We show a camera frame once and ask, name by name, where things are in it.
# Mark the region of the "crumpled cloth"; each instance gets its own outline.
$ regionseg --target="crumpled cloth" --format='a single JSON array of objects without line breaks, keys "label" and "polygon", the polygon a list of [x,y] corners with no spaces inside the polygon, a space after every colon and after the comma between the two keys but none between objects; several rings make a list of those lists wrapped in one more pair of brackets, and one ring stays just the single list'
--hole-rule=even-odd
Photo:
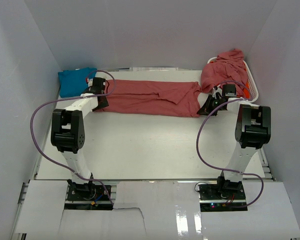
[{"label": "crumpled cloth", "polygon": [[[207,94],[214,86],[217,86],[226,80],[240,82],[246,86],[248,82],[248,74],[243,60],[244,53],[240,49],[220,53],[216,58],[216,62],[208,63],[202,70],[202,92]],[[236,90],[237,96],[245,96],[243,86],[236,84]]]},{"label": "crumpled cloth", "polygon": [[[109,80],[109,88],[114,81]],[[107,96],[108,107],[99,112],[150,114],[173,117],[199,117],[198,82],[116,80],[116,88]]]}]

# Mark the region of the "laundry basket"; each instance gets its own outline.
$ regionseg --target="laundry basket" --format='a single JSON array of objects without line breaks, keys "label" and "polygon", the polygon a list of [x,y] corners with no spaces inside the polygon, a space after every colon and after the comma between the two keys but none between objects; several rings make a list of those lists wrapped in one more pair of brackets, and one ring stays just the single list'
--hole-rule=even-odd
[{"label": "laundry basket", "polygon": [[[216,59],[217,59],[216,56],[210,58],[209,61],[208,61],[208,64],[209,64],[209,63],[214,63],[214,62],[216,61]],[[244,65],[245,65],[246,72],[247,72],[247,74],[248,74],[248,85],[249,85],[249,90],[250,90],[250,92],[251,92],[251,94],[252,94],[252,100],[250,100],[250,101],[248,101],[248,102],[253,103],[253,102],[255,102],[255,101],[258,99],[259,93],[258,93],[258,89],[257,89],[256,83],[255,83],[255,80],[254,80],[254,78],[252,77],[252,74],[251,74],[250,69],[249,69],[249,67],[248,67],[248,64],[247,64],[245,61],[243,61],[243,63],[244,63]]]}]

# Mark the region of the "white tabletop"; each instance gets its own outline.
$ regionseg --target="white tabletop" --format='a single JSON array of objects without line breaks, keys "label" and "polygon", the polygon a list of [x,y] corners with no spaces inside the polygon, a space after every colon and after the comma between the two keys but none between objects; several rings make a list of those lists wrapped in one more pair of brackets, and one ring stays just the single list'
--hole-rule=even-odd
[{"label": "white tabletop", "polygon": [[[117,71],[116,79],[194,82],[201,71]],[[105,73],[99,77],[110,79]],[[202,106],[207,94],[198,97]],[[65,108],[72,102],[59,102]],[[171,117],[145,114],[92,112],[84,118],[83,153],[93,176],[102,180],[208,179],[217,178],[219,170],[201,162],[196,152],[196,137],[205,116]],[[212,165],[225,167],[235,149],[237,115],[219,111],[206,123],[200,137],[202,157]],[[57,148],[51,145],[50,133],[44,152],[67,164]],[[251,159],[247,173],[264,177],[260,157]],[[67,169],[42,158],[36,179],[69,179]]]}]

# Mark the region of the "white panel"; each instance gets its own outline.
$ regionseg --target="white panel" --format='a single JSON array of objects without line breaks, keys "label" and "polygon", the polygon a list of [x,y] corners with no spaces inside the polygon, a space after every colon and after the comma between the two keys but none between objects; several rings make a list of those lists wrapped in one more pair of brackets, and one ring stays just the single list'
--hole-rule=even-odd
[{"label": "white panel", "polygon": [[[24,1],[0,1],[0,240],[10,238],[22,184],[38,156],[31,114],[57,97],[59,70]],[[40,145],[51,110],[43,109],[36,118]]]},{"label": "white panel", "polygon": [[57,233],[68,189],[66,181],[32,180],[26,191],[16,233]]},{"label": "white panel", "polygon": [[139,209],[64,210],[58,234],[30,233],[26,240],[146,240]]},{"label": "white panel", "polygon": [[[260,183],[243,182],[251,202]],[[300,238],[300,230],[282,182],[265,182],[263,194],[248,211],[202,212],[202,234],[207,240],[289,240]]]},{"label": "white panel", "polygon": [[[201,71],[137,71],[113,72],[117,79],[156,80],[164,82],[193,82]],[[199,96],[202,105],[206,94]],[[71,102],[60,102],[64,108]],[[84,119],[83,152],[93,176],[100,179],[199,179],[217,178],[221,171],[204,165],[196,151],[196,137],[205,116],[199,118],[171,117],[145,114],[93,112]],[[209,163],[227,166],[236,146],[237,115],[219,111],[211,117],[200,137],[200,152]],[[50,135],[44,152],[66,164]],[[255,154],[247,173],[264,177]],[[69,179],[67,169],[42,159],[38,179]]]},{"label": "white panel", "polygon": [[258,104],[272,108],[272,136],[264,151],[300,226],[300,1],[277,2],[247,60]]},{"label": "white panel", "polygon": [[251,49],[276,0],[26,0],[62,69],[201,69]]},{"label": "white panel", "polygon": [[139,208],[149,240],[202,240],[194,183],[127,181],[117,185],[115,209]]}]

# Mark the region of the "teal towel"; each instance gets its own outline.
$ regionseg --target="teal towel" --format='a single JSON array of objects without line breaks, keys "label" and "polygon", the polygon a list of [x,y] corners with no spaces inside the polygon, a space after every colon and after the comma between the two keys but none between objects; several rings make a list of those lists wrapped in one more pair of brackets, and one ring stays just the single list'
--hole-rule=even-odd
[{"label": "teal towel", "polygon": [[78,70],[65,70],[58,72],[60,82],[60,97],[70,98],[80,96],[82,92],[88,87],[86,77],[96,68],[82,68]]}]

